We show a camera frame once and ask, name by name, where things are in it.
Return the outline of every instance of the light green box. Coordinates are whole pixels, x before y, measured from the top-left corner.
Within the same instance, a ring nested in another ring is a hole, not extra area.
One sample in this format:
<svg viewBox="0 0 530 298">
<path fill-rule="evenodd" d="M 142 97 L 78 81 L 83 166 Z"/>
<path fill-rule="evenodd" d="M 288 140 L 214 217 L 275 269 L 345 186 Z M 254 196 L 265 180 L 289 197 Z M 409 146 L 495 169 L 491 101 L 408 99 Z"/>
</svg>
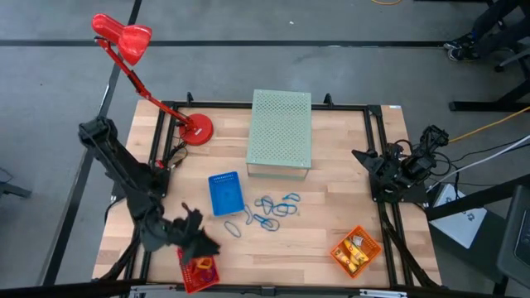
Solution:
<svg viewBox="0 0 530 298">
<path fill-rule="evenodd" d="M 248 165 L 311 168 L 311 94 L 254 90 Z"/>
</svg>

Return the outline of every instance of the snack package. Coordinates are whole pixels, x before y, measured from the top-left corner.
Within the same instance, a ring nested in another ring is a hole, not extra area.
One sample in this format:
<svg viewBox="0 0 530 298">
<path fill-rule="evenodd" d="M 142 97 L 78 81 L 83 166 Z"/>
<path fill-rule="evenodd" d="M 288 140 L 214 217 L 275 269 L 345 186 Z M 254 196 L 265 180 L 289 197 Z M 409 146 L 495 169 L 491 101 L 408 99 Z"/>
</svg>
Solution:
<svg viewBox="0 0 530 298">
<path fill-rule="evenodd" d="M 349 259 L 355 265 L 362 265 L 363 263 L 368 261 L 368 257 L 364 254 L 364 252 L 362 252 L 359 248 L 357 248 L 350 240 L 345 239 L 343 243 L 346 246 L 346 248 L 348 248 L 349 252 L 351 253 L 351 256 L 349 256 Z"/>
<path fill-rule="evenodd" d="M 346 266 L 348 266 L 348 269 L 353 273 L 357 270 L 357 266 L 355 264 L 353 264 L 349 259 L 348 257 L 340 250 L 340 248 L 336 248 L 334 251 L 333 251 L 333 256 L 343 262 L 344 264 L 346 264 Z"/>
</svg>

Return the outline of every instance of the lamp base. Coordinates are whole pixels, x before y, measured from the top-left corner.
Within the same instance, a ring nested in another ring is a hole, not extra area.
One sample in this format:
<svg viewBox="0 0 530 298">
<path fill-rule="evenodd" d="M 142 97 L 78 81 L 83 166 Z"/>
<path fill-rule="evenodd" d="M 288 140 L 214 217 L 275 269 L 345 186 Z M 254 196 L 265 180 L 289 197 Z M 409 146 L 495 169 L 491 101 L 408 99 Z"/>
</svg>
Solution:
<svg viewBox="0 0 530 298">
<path fill-rule="evenodd" d="M 179 135 L 188 145 L 199 146 L 212 138 L 214 134 L 214 124 L 203 114 L 191 114 L 188 116 L 195 124 L 195 129 L 189 129 L 187 126 L 179 127 Z"/>
</svg>

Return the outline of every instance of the gray floor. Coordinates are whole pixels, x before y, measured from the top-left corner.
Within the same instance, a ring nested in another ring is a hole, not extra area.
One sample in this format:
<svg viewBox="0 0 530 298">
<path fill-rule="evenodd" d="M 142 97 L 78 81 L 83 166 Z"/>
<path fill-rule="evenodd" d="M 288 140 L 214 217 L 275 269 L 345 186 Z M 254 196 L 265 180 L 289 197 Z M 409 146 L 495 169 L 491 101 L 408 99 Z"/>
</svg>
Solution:
<svg viewBox="0 0 530 298">
<path fill-rule="evenodd" d="M 132 0 L 4 0 L 0 39 L 88 39 L 94 35 L 89 24 L 94 13 L 126 22 L 132 5 Z M 157 40 L 428 41 L 468 31 L 484 9 L 477 3 L 412 0 L 394 7 L 369 0 L 156 0 L 144 1 L 137 23 L 151 26 Z M 280 89 L 311 92 L 315 102 L 331 93 L 336 103 L 399 104 L 411 139 L 418 139 L 429 124 L 457 136 L 503 117 L 451 113 L 447 103 L 494 100 L 518 84 L 522 77 L 516 65 L 503 74 L 492 71 L 507 55 L 456 64 L 443 50 L 429 49 L 150 48 L 135 69 L 160 99 L 183 99 L 191 91 L 196 100 L 249 101 L 254 89 Z M 13 183 L 33 190 L 29 200 L 0 200 L 0 288 L 31 286 L 38 282 L 83 154 L 77 125 L 97 113 L 112 63 L 96 47 L 0 47 L 0 64 L 0 166 L 15 176 Z M 137 99 L 121 75 L 109 117 L 122 141 Z M 530 118 L 523 115 L 444 152 L 456 158 L 511 141 L 526 134 L 522 127 L 529 125 Z M 500 183 L 527 174 L 527 155 L 521 150 L 501 156 L 464 172 L 461 181 Z M 91 276 L 111 189 L 103 173 L 94 163 L 59 282 Z M 461 189 L 470 193 L 479 188 Z M 489 206 L 499 214 L 507 207 L 508 201 Z M 436 248 L 436 256 L 445 285 L 481 292 L 493 288 L 447 252 Z M 529 296 L 530 291 L 510 281 L 508 294 Z"/>
</svg>

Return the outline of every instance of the wooden plank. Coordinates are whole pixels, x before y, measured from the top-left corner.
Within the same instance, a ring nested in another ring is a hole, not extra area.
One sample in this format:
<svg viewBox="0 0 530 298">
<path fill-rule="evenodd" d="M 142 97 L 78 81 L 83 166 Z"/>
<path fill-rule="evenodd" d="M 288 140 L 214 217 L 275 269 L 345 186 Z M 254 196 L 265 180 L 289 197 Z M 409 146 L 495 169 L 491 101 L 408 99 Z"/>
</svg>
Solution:
<svg viewBox="0 0 530 298">
<path fill-rule="evenodd" d="M 383 119 L 390 142 L 407 138 L 400 108 L 383 106 Z M 171 174 L 170 189 L 164 199 L 165 217 L 185 216 L 186 202 L 203 213 L 206 232 L 221 244 L 216 257 L 223 284 L 284 286 L 388 286 L 383 253 L 357 279 L 352 280 L 331 259 L 329 251 L 352 228 L 362 225 L 379 242 L 382 236 L 377 206 L 372 202 L 366 170 L 354 159 L 352 149 L 368 148 L 362 113 L 312 112 L 312 169 L 304 181 L 248 177 L 245 164 L 250 109 L 183 108 L 183 113 L 204 113 L 214 123 L 214 135 L 206 144 L 187 147 L 189 156 Z M 141 161 L 151 149 L 158 111 L 140 101 L 132 122 L 127 148 Z M 162 132 L 161 149 L 166 138 Z M 212 214 L 208 177 L 237 171 L 245 203 L 255 213 L 263 210 L 253 201 L 270 195 L 278 202 L 291 192 L 300 194 L 298 212 L 277 218 L 280 229 L 268 232 L 256 222 L 246 225 L 245 213 L 217 218 Z M 407 244 L 418 262 L 435 281 L 438 266 L 424 213 L 413 205 L 401 204 Z M 235 238 L 224 228 L 230 220 L 242 233 Z M 94 277 L 104 274 L 128 245 L 133 224 L 127 206 L 111 209 L 104 230 Z M 140 253 L 134 270 L 141 266 Z M 398 276 L 402 266 L 394 248 Z M 181 282 L 176 248 L 164 247 L 152 254 L 149 281 Z"/>
</svg>

